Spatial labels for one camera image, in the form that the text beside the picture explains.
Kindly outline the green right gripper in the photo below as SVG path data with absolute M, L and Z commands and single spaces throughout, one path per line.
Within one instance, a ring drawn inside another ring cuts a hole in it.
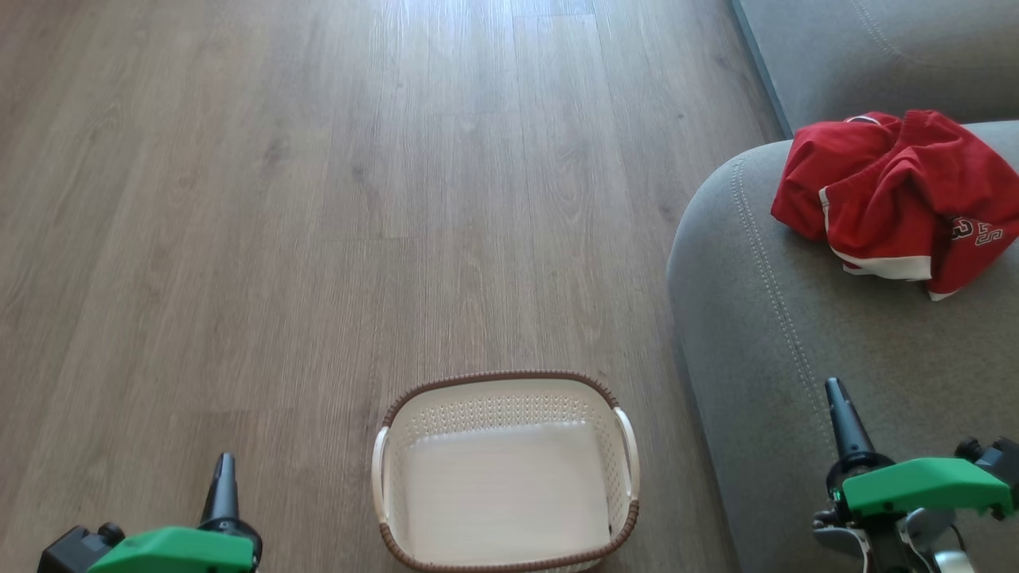
M 827 378 L 832 428 L 838 456 L 873 454 L 873 442 L 845 385 Z M 827 493 L 849 514 L 907 514 L 919 509 L 1015 514 L 1013 487 L 978 464 L 958 458 L 919 458 L 864 467 L 853 476 L 837 463 Z

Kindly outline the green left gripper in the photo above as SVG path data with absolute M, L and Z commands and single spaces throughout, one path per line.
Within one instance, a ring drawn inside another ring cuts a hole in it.
M 196 528 L 167 526 L 128 536 L 88 572 L 256 572 L 263 541 L 240 520 L 236 458 L 220 454 Z

